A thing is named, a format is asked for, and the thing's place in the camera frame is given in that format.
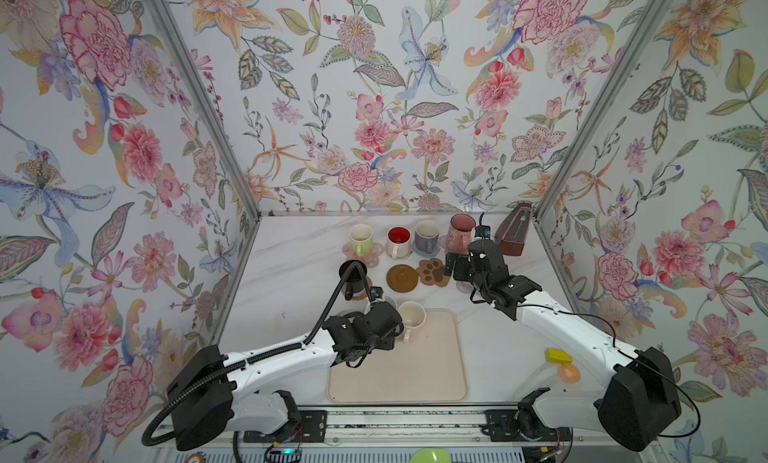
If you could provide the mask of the red inside white mug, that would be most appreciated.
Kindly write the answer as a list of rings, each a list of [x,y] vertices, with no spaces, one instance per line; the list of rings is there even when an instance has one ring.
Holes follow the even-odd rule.
[[[403,226],[395,226],[388,230],[386,252],[395,260],[408,257],[411,254],[411,232]]]

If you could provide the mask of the cream white mug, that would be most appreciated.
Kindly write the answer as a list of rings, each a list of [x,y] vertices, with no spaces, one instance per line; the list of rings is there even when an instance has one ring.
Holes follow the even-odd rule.
[[[409,343],[426,322],[426,310],[420,303],[406,301],[398,307],[398,313],[403,324],[401,338],[404,343]]]

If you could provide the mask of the white mug green outside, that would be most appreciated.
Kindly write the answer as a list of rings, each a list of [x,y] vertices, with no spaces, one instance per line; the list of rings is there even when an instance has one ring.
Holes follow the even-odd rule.
[[[354,225],[349,231],[349,242],[357,255],[367,255],[374,244],[373,229],[364,223]]]

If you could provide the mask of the white mug purple handle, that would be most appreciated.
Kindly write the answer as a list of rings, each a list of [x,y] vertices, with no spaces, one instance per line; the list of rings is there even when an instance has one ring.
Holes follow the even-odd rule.
[[[415,226],[415,236],[413,245],[421,249],[432,249],[438,244],[440,236],[439,225],[430,219],[423,219]]]

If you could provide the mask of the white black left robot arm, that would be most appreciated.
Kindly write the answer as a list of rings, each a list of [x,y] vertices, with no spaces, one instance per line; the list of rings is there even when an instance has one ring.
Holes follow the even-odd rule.
[[[376,350],[391,351],[404,324],[397,309],[375,301],[368,312],[317,321],[306,335],[258,350],[198,351],[168,385],[167,404],[145,428],[146,447],[174,441],[180,451],[198,448],[225,431],[287,438],[300,412],[286,390],[263,389],[319,368],[359,367]]]

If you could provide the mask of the pink mug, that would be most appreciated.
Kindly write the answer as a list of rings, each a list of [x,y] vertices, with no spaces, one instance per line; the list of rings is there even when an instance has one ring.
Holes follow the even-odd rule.
[[[474,237],[475,219],[466,213],[454,215],[450,220],[448,234],[454,238],[455,253],[465,254],[469,243]]]

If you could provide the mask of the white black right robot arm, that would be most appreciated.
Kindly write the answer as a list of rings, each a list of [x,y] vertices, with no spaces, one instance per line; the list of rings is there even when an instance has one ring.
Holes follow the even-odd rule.
[[[486,303],[544,335],[601,386],[592,392],[538,388],[517,403],[521,422],[601,431],[625,449],[640,452],[680,417],[683,393],[666,355],[621,342],[613,327],[595,327],[553,300],[535,281],[510,273],[493,240],[476,239],[467,253],[447,254],[444,272],[471,285],[472,303]]]

